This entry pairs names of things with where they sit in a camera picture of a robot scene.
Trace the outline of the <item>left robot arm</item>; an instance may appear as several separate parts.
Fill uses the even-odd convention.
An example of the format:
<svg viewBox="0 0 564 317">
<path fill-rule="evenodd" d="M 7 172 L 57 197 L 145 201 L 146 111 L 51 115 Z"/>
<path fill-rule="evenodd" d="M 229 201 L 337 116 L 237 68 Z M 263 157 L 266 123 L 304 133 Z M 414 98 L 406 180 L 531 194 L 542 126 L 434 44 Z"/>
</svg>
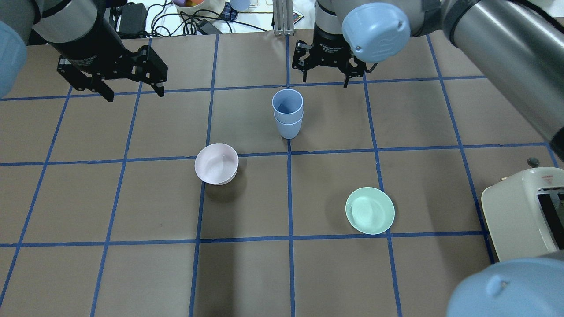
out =
<svg viewBox="0 0 564 317">
<path fill-rule="evenodd" d="M 26 63 L 32 31 L 60 54 L 58 73 L 72 86 L 113 102 L 107 80 L 150 85 L 164 96 L 167 64 L 148 45 L 128 50 L 91 0 L 3 0 L 1 2 L 1 96 L 13 88 Z"/>
</svg>

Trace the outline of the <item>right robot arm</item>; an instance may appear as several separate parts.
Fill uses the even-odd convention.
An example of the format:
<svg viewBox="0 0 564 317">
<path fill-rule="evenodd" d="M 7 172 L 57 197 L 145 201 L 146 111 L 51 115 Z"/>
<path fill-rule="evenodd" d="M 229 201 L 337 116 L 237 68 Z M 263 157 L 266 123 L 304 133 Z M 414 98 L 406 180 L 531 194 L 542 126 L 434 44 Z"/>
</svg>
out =
<svg viewBox="0 0 564 317">
<path fill-rule="evenodd" d="M 397 54 L 409 37 L 443 30 L 563 158 L 563 26 L 527 0 L 319 0 L 313 43 L 292 68 L 350 77 Z M 563 249 L 507 259 L 464 279 L 448 317 L 561 317 Z"/>
</svg>

